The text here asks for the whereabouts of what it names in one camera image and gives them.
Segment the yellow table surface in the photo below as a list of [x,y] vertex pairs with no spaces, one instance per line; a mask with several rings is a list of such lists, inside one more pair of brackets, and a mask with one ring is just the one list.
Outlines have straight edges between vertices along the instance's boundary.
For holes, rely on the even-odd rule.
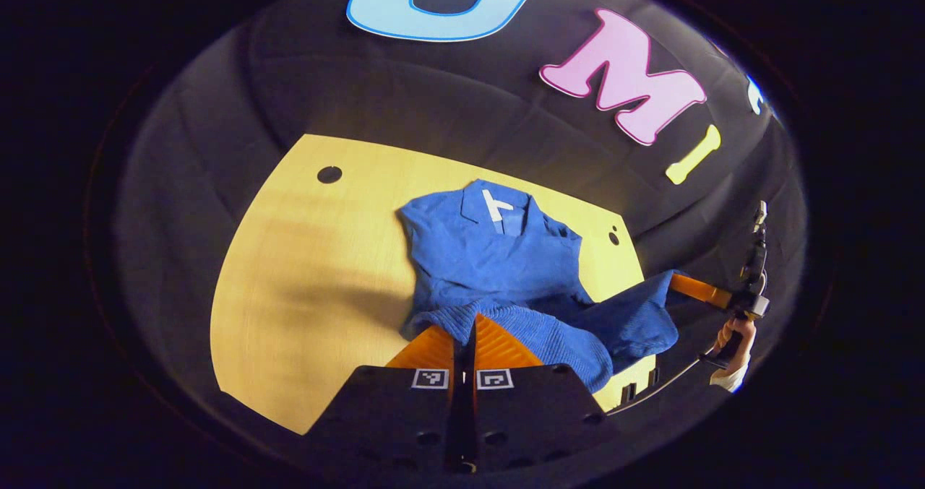
[[[343,178],[321,183],[327,166]],[[218,386],[295,433],[306,433],[357,366],[384,365],[407,344],[414,269],[396,210],[475,179],[519,189],[582,236],[580,278],[594,301],[641,282],[620,216],[562,193],[454,160],[336,137],[301,137],[254,197],[212,302]],[[608,234],[616,227],[620,244]],[[648,386],[650,356],[595,394]]]

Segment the blue shirt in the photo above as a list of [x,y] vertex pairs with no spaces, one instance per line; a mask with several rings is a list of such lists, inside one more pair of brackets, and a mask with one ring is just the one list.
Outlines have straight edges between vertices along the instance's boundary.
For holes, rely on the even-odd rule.
[[522,191],[476,180],[400,209],[417,271],[407,339],[437,324],[465,344],[477,312],[591,391],[677,341],[664,272],[594,304],[578,279],[581,236]]

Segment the sleeve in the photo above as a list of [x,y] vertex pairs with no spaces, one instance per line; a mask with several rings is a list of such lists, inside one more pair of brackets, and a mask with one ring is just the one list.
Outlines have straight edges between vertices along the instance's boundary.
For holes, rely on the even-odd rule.
[[716,384],[721,388],[726,388],[729,391],[736,391],[742,386],[742,381],[746,378],[746,372],[749,371],[749,361],[751,357],[747,358],[746,363],[742,365],[742,368],[726,375],[723,370],[714,371],[713,375],[710,375],[710,384]]

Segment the letter m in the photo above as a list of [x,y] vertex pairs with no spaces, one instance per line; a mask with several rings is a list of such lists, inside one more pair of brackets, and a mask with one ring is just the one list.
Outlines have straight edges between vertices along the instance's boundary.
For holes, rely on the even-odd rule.
[[598,110],[607,111],[643,100],[634,110],[619,111],[617,126],[644,146],[651,146],[662,128],[691,104],[707,95],[693,75],[683,70],[648,74],[650,39],[627,18],[607,9],[596,9],[601,27],[563,64],[539,70],[551,87],[569,96],[587,97],[588,82],[601,67],[604,79],[598,93]]

